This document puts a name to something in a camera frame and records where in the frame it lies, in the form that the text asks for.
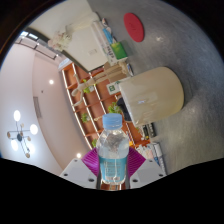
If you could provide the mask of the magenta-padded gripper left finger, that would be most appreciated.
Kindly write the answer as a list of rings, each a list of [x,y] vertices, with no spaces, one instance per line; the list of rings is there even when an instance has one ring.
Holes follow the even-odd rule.
[[[92,149],[83,158],[73,158],[60,177],[78,186],[96,189],[99,172],[98,154],[96,149]]]

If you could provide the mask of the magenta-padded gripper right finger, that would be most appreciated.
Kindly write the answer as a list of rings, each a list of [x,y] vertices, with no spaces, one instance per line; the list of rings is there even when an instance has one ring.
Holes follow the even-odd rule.
[[[166,176],[154,159],[145,159],[135,149],[129,148],[127,157],[129,188],[146,186]]]

